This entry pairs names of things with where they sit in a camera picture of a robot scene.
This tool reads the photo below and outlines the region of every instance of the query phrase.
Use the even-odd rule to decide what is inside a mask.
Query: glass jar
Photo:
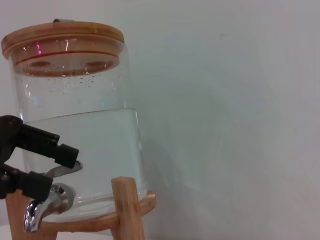
[[[113,211],[111,179],[133,177],[146,194],[137,114],[131,102],[123,34],[108,25],[66,21],[35,25],[1,42],[9,60],[20,117],[79,149],[83,169],[53,179],[75,191],[70,210],[47,222]],[[26,171],[47,173],[52,159],[23,151]]]

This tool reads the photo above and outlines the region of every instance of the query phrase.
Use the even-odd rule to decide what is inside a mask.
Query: wooden stand leg
[[[6,196],[12,240],[56,240],[58,232],[53,229],[40,228],[33,233],[24,231],[24,215],[29,201],[28,197],[22,195],[21,190]]]
[[[120,226],[112,228],[114,240],[145,240],[136,181],[131,177],[111,180],[115,210]]]

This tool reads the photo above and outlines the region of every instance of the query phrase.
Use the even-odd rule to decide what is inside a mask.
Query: white table surface
[[[1,240],[12,240],[9,225],[0,226]],[[57,240],[113,240],[112,236],[99,235],[96,233],[84,233],[84,232],[59,232]]]

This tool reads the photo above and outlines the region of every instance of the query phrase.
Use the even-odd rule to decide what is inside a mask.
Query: wooden stand
[[[37,232],[24,232],[24,214],[29,198],[21,191],[8,194],[6,208],[12,240],[56,240],[58,232],[100,232],[111,229],[114,240],[145,240],[142,216],[156,206],[156,194],[149,191],[138,200],[136,181],[120,176],[111,180],[116,212],[87,220],[42,222]]]

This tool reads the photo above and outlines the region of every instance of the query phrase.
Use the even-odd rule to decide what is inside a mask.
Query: water
[[[134,109],[106,110],[54,117],[27,123],[60,135],[64,143],[79,149],[77,160],[83,169],[54,178],[74,188],[76,196],[70,210],[51,214],[44,220],[64,222],[87,219],[114,210],[111,179],[133,177],[143,198],[146,189],[141,168],[141,144]],[[57,167],[53,159],[23,151],[26,170],[46,173]]]

